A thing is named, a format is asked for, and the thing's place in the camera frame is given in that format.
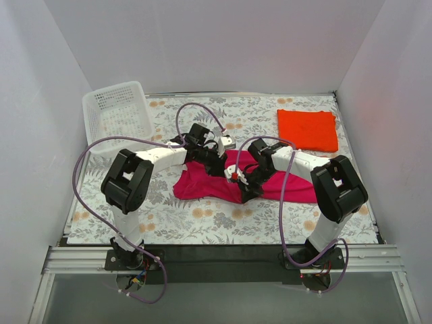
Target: laundry basket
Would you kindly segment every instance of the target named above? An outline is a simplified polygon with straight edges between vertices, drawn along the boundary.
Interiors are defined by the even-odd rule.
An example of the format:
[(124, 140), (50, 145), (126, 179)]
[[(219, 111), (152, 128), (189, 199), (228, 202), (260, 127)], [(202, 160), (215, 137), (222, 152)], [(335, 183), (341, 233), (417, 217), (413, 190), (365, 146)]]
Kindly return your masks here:
[[(90, 92), (82, 98), (82, 108), (89, 144), (109, 136), (150, 140), (155, 134), (149, 106), (137, 81)], [(102, 157), (114, 157), (122, 149), (139, 151), (148, 147), (130, 140), (108, 140), (90, 151)]]

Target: white panel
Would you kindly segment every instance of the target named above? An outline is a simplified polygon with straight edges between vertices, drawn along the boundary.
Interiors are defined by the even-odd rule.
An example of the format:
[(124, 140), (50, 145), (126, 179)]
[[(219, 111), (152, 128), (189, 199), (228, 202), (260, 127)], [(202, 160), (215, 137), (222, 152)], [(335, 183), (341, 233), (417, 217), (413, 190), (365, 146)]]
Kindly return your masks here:
[(386, 1), (339, 90), (384, 238), (432, 323), (432, 2)]
[(383, 0), (45, 0), (90, 85), (329, 92)]
[(72, 201), (90, 91), (43, 0), (0, 0), (0, 322), (27, 323)]

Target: red cloth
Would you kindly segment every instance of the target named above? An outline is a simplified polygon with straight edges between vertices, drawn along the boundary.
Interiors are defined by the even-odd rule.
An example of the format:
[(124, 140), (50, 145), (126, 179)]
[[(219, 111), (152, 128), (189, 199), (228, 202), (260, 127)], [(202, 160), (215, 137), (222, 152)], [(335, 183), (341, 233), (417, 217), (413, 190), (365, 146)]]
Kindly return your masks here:
[[(237, 151), (227, 151), (225, 167), (236, 164)], [(249, 164), (256, 163), (248, 151), (240, 154), (240, 169), (243, 170)], [(242, 203), (242, 194), (237, 184), (227, 182), (225, 178), (207, 175), (204, 165), (197, 162), (186, 164), (178, 182), (174, 185), (174, 196), (179, 199), (196, 199), (204, 197), (217, 197), (233, 203)], [(281, 197), (282, 182), (285, 172), (278, 171), (265, 184), (263, 184), (263, 198), (279, 200)], [(306, 180), (291, 174), (285, 189), (285, 201), (294, 203), (316, 203), (317, 198), (313, 185)]]
[(279, 137), (293, 142), (297, 149), (336, 152), (336, 117), (328, 111), (277, 111)]

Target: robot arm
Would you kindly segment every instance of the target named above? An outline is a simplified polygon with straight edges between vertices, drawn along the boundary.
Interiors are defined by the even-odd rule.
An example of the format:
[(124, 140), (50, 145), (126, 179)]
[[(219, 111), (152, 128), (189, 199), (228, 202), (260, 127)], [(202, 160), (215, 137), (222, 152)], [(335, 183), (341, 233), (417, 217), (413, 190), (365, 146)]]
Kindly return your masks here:
[[(261, 186), (276, 171), (286, 171), (293, 154), (292, 147), (282, 142), (267, 146), (262, 139), (252, 142), (248, 151), (257, 161), (257, 167), (250, 173), (238, 173), (236, 181), (242, 191), (243, 203), (262, 195)], [(233, 171), (234, 166), (227, 168), (228, 180)], [(350, 160), (343, 155), (328, 159), (297, 151), (290, 173), (313, 184), (321, 210), (305, 248), (293, 255), (297, 262), (305, 263), (340, 235), (352, 214), (367, 202), (368, 194)]]
[[(153, 148), (136, 153), (124, 149), (114, 159), (101, 191), (111, 205), (115, 226), (121, 233), (121, 236), (116, 234), (111, 239), (111, 245), (125, 266), (133, 269), (142, 261), (142, 255), (127, 244), (123, 237), (137, 246), (142, 244), (138, 208), (146, 197), (154, 173), (188, 161), (197, 161), (205, 166), (209, 175), (224, 176), (225, 150), (235, 148), (236, 143), (227, 134), (222, 134), (217, 142), (207, 141), (209, 132), (207, 128), (194, 124), (189, 133), (182, 135), (186, 141), (182, 148)], [(180, 143), (182, 141), (177, 136), (167, 144), (176, 146)]]

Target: floral tablecloth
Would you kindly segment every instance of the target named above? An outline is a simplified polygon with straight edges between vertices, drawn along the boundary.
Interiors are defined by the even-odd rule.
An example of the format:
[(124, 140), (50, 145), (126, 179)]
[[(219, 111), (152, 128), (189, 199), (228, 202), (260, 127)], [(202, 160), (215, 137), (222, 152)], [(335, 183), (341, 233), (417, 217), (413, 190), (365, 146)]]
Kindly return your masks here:
[[(174, 119), (180, 105), (197, 102), (211, 108), (235, 137), (238, 147), (255, 135), (277, 136), (277, 109), (297, 111), (331, 111), (336, 116), (339, 138), (337, 153), (309, 152), (334, 157), (351, 157), (339, 112), (332, 96), (317, 97), (170, 97), (149, 99), (156, 134), (154, 140), (166, 142), (176, 133)], [(197, 106), (183, 110), (180, 127), (187, 132), (193, 123), (201, 123), (219, 132), (212, 117)], [(90, 156), (82, 180), (83, 199), (103, 217), (113, 221), (110, 206), (101, 194), (100, 185), (111, 159)], [(140, 208), (140, 231), (146, 244), (278, 244), (278, 202), (250, 200), (237, 205), (218, 198), (179, 200), (172, 187), (182, 167), (171, 167), (154, 174), (147, 197)], [(72, 226), (68, 244), (108, 244), (113, 232), (81, 206), (73, 204)], [(317, 223), (319, 209), (314, 204), (285, 202), (283, 228), (287, 243), (303, 243)], [(363, 206), (342, 232), (350, 243), (377, 243), (369, 210)]]

